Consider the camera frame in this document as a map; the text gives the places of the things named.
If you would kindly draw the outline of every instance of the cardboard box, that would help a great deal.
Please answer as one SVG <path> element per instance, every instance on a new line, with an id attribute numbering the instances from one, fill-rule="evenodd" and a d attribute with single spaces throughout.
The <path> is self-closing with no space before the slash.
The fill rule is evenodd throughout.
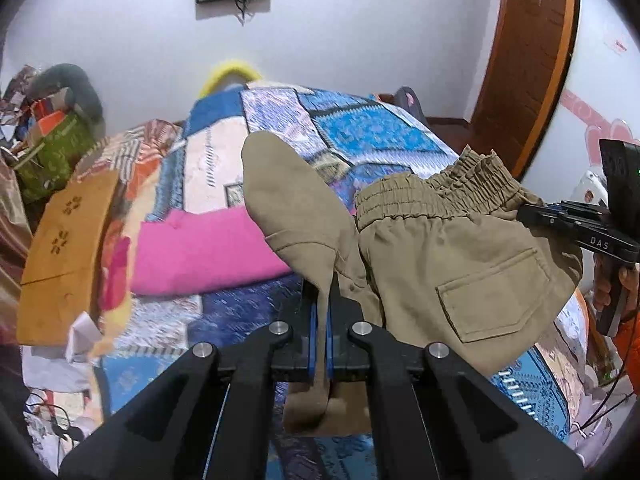
<path id="1" fill-rule="evenodd" d="M 23 345 L 65 345 L 81 312 L 97 319 L 102 237 L 118 185 L 107 171 L 54 194 L 22 274 L 17 338 Z"/>

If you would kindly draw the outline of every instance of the metal bolt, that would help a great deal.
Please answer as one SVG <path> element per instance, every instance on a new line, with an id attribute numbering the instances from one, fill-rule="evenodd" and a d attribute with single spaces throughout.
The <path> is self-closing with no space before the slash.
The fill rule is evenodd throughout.
<path id="1" fill-rule="evenodd" d="M 269 332 L 275 335 L 286 334 L 289 331 L 289 325 L 284 321 L 274 321 L 269 325 Z"/>
<path id="2" fill-rule="evenodd" d="M 370 334 L 373 328 L 366 321 L 356 321 L 351 329 L 358 335 Z"/>
<path id="3" fill-rule="evenodd" d="M 429 345 L 429 353 L 437 359 L 442 359 L 449 355 L 449 347 L 439 341 L 431 343 Z"/>
<path id="4" fill-rule="evenodd" d="M 193 354 L 196 357 L 207 357 L 213 352 L 213 346 L 210 343 L 196 343 L 193 345 Z"/>

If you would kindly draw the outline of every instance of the human hand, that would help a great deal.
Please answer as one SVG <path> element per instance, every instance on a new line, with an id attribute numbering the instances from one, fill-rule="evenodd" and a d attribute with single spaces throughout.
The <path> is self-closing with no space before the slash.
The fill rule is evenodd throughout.
<path id="1" fill-rule="evenodd" d="M 611 282 L 603 269 L 604 256 L 602 254 L 594 254 L 593 260 L 595 262 L 593 306 L 597 311 L 601 311 L 611 303 Z M 638 304 L 638 268 L 620 267 L 618 279 L 622 287 L 628 291 L 625 311 L 622 314 L 622 319 L 625 320 L 636 310 L 636 305 Z"/>

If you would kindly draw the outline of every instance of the elastic waistband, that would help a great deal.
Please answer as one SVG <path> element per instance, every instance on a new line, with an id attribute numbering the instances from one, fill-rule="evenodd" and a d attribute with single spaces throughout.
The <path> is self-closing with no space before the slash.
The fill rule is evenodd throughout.
<path id="1" fill-rule="evenodd" d="M 500 208 L 517 208 L 525 200 L 524 190 L 495 152 L 482 156 L 466 148 L 455 164 L 431 178 L 395 173 L 359 191 L 356 220 L 363 230 L 386 217 L 490 214 Z"/>

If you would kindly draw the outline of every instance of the khaki fabric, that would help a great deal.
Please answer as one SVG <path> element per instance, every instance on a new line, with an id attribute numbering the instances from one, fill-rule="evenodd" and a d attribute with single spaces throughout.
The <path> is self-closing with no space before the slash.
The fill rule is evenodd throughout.
<path id="1" fill-rule="evenodd" d="M 449 344 L 485 375 L 526 351 L 552 323 L 582 273 L 577 246 L 514 221 L 540 203 L 495 153 L 469 148 L 423 180 L 398 173 L 356 195 L 356 220 L 277 136 L 257 132 L 242 149 L 244 200 L 270 247 L 319 291 L 314 384 L 292 385 L 287 431 L 369 430 L 363 384 L 331 388 L 324 376 L 327 297 L 341 293 L 366 320 L 416 346 Z"/>

